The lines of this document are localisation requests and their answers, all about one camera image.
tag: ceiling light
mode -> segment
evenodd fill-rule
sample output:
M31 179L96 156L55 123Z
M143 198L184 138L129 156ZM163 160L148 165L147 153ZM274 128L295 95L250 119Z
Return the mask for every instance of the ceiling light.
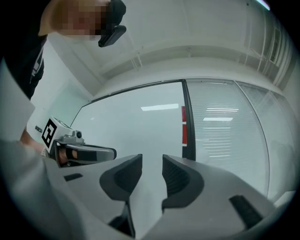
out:
M231 145L231 142L228 142L228 143L207 143L207 144L204 143L203 145L206 145L206 146Z
M204 127L203 129L230 129L231 127Z
M223 140L223 141L210 141L210 143L222 143L222 142L231 142L230 140Z
M157 105L150 107L141 107L143 111L154 111L154 110L167 110L167 109L175 109L179 108L178 104L166 104L166 105Z
M228 148L228 146L220 146L220 147L205 147L205 148L218 148L218 149L220 149L220 148Z
M256 1L259 2L260 4L262 4L266 9L270 10L269 5L265 1L263 1L263 0L256 0Z
M207 108L208 110L239 110L238 108Z
M210 156L210 158L229 157L230 155Z
M206 110L207 112L237 112L237 110Z
M231 121L233 118L204 118L203 121Z

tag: person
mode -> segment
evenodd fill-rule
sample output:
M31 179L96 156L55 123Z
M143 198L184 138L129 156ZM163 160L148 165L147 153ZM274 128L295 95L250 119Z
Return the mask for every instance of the person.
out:
M29 99L43 76L43 46L48 34L57 32L72 38L93 39L101 31L108 31L109 24L119 25L126 12L121 0L27 0L5 1L5 4L2 10L11 12L1 13L2 33L6 36L1 40L2 54ZM20 141L39 153L45 150L26 129ZM75 150L72 155L77 158ZM61 165L68 162L65 149L60 149L59 162Z

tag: white ceiling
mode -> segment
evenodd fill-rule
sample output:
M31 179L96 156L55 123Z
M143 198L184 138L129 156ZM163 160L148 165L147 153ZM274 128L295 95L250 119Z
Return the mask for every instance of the white ceiling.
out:
M99 48L97 41L49 37L67 67L93 95L116 75L161 60L204 56L242 62L249 55L249 65L257 67L264 22L263 8L255 1L123 1L127 12L121 24L127 32L112 46ZM266 24L266 44L270 44L273 22L268 15Z

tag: black shirt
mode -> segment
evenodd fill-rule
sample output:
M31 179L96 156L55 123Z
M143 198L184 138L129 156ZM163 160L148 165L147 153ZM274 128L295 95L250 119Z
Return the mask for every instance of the black shirt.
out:
M3 9L8 13L1 23L6 36L1 40L2 53L12 76L30 99L44 73L43 46L47 36L39 37L38 33L50 0L7 2L10 3Z

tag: glass wall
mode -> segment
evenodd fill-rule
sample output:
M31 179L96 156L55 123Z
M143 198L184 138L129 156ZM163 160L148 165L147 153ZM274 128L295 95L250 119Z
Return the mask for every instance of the glass wall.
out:
M79 88L68 83L51 105L49 114L70 126L81 107L88 103Z
M266 137L270 159L268 198L276 202L297 187L299 125L283 96L250 84L238 84L255 109Z
M190 79L187 85L197 162L226 169L267 195L267 145L245 95L233 81Z

